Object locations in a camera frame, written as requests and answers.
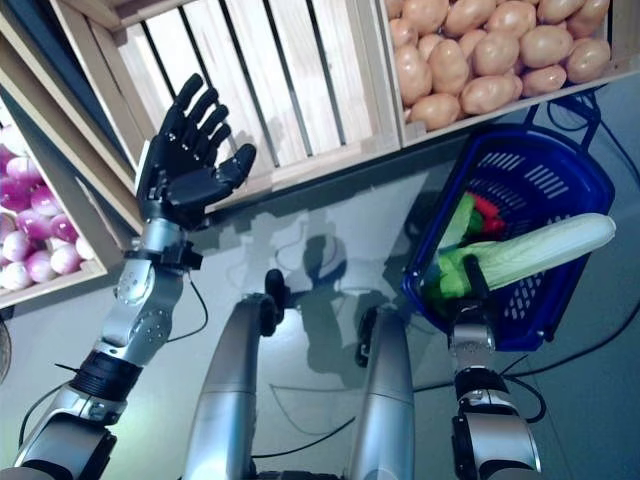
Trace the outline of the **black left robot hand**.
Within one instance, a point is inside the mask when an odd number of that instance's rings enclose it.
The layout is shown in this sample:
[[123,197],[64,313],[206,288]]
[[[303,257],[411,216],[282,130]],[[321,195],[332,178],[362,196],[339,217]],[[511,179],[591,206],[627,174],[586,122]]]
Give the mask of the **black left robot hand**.
[[218,92],[207,89],[195,73],[168,109],[159,132],[144,155],[136,191],[143,220],[164,219],[186,231],[211,226],[206,208],[228,198],[247,179],[257,151],[244,143],[224,162],[216,162],[220,145],[230,137],[229,110]]

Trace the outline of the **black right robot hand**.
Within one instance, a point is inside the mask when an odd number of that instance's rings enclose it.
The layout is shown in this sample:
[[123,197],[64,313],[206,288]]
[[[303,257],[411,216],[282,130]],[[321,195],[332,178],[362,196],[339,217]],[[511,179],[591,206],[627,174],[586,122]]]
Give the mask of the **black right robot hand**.
[[487,301],[490,289],[480,268],[478,258],[474,255],[465,256],[463,258],[463,266],[469,283],[467,296],[474,300]]

